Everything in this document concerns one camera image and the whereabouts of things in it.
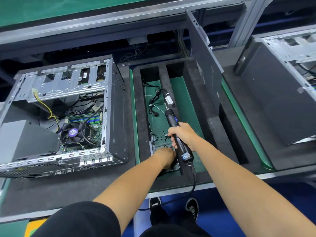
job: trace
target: black sleeve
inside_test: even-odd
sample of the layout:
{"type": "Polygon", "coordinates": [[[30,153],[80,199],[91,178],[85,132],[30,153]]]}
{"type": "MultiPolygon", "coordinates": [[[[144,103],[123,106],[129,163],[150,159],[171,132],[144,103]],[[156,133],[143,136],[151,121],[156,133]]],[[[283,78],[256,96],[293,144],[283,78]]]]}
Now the black sleeve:
{"type": "Polygon", "coordinates": [[[32,237],[120,237],[119,221],[107,206],[92,202],[78,202],[50,216],[32,237]]]}

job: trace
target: barcode sticker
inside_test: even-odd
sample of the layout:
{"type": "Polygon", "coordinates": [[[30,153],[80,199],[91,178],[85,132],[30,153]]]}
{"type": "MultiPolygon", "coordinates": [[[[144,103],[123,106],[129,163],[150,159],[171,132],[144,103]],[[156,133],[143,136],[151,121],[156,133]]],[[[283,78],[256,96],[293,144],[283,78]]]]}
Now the barcode sticker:
{"type": "Polygon", "coordinates": [[[170,96],[166,96],[165,100],[167,101],[168,105],[171,105],[173,103],[170,96]]]}

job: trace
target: shoe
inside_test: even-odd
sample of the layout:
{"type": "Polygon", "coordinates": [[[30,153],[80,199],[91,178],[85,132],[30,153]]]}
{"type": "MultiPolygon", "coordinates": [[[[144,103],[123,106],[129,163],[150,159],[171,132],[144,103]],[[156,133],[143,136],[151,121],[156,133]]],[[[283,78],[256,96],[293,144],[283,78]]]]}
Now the shoe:
{"type": "Polygon", "coordinates": [[[159,204],[161,204],[161,199],[159,197],[149,199],[149,208],[151,208],[152,206],[155,206],[155,205],[159,205],[159,204]]]}
{"type": "Polygon", "coordinates": [[[195,198],[188,199],[188,201],[186,202],[186,205],[185,205],[185,209],[187,211],[190,211],[193,214],[194,219],[196,221],[198,218],[198,211],[199,211],[197,200],[195,198]]]}

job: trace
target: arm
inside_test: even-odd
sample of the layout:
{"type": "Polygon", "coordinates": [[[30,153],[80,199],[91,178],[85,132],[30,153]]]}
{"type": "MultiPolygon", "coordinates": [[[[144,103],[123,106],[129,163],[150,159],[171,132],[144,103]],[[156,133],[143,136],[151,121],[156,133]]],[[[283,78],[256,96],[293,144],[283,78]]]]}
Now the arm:
{"type": "Polygon", "coordinates": [[[109,207],[116,215],[121,234],[136,214],[162,169],[168,169],[176,157],[171,148],[160,148],[142,163],[121,175],[93,201],[109,207]]]}
{"type": "Polygon", "coordinates": [[[310,236],[316,226],[282,195],[199,137],[187,123],[172,127],[196,151],[232,216],[247,236],[310,236]]]}

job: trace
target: black electric screwdriver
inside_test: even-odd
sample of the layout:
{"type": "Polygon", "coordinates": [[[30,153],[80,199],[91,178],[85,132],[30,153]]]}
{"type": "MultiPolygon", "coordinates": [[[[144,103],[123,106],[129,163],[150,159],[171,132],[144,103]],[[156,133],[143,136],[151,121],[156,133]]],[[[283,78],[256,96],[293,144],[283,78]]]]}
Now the black electric screwdriver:
{"type": "MultiPolygon", "coordinates": [[[[170,127],[180,126],[173,110],[169,109],[167,106],[165,116],[170,127]]],[[[182,140],[180,140],[180,138],[176,134],[174,134],[173,137],[180,152],[182,160],[184,162],[192,162],[194,160],[194,157],[188,145],[184,143],[182,140]]]]}

